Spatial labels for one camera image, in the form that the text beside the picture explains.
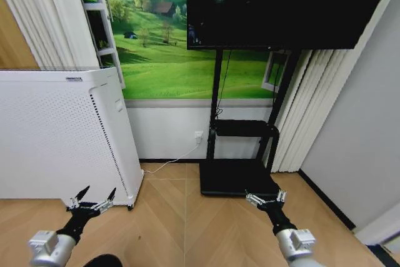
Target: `white curtain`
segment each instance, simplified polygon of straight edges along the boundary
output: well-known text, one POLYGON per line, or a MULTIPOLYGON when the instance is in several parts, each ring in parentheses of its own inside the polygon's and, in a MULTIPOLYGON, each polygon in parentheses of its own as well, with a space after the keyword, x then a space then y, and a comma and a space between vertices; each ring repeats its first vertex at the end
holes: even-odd
POLYGON ((41 69, 99 69, 81 0, 7 3, 41 69))
POLYGON ((277 122, 272 172, 300 169, 389 1, 378 4, 354 49, 303 51, 277 122))

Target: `baseboard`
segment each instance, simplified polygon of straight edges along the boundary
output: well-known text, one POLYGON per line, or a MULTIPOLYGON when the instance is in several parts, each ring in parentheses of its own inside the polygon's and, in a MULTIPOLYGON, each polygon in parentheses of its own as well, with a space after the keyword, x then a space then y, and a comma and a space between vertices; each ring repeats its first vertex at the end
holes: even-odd
POLYGON ((343 224, 351 231, 356 225, 336 206, 333 201, 321 190, 319 187, 304 173, 303 170, 298 171, 299 175, 305 180, 305 182, 314 190, 315 193, 322 199, 323 202, 335 213, 335 215, 343 222, 343 224))
POLYGON ((400 267, 400 264, 381 245, 367 245, 367 247, 386 267, 400 267))
MULTIPOLYGON (((167 163, 175 159, 139 159, 140 163, 167 163)), ((176 163, 200 163, 206 159, 180 159, 176 163)))

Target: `wall outlet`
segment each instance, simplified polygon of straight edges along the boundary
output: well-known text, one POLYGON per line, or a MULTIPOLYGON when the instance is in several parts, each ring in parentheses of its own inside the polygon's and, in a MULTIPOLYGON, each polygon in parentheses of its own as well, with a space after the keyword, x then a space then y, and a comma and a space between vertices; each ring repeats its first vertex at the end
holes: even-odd
POLYGON ((194 139, 196 139, 196 144, 200 144, 201 140, 203 139, 203 132, 202 131, 195 131, 194 132, 194 139))

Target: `herringbone floor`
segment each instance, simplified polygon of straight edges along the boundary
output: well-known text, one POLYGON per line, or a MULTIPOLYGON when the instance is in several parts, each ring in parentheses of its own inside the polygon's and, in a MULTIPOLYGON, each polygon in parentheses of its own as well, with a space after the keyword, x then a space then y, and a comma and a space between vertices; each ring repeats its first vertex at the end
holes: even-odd
MULTIPOLYGON (((285 213, 317 238, 320 263, 382 266, 298 174, 273 177, 288 191, 285 213)), ((68 219, 57 200, 0 201, 0 266, 27 266, 29 238, 68 219)), ((196 164, 170 164, 147 174, 133 211, 112 208, 92 219, 68 266, 82 266, 102 253, 132 267, 287 266, 266 214, 244 199, 201 196, 196 164)))

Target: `white wall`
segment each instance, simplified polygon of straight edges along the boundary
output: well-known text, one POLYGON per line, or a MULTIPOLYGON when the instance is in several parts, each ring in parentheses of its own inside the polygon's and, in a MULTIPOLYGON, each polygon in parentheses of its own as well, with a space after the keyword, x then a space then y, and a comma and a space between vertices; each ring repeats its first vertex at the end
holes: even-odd
POLYGON ((301 168, 357 227, 400 201, 400 0, 391 0, 301 168))
MULTIPOLYGON (((223 119, 267 120, 271 108, 224 108, 223 119)), ((204 131, 200 147, 185 158, 206 158, 210 108, 129 108, 141 159, 178 158, 195 147, 195 131, 204 131)), ((252 158, 258 138, 217 137, 216 158, 252 158)))

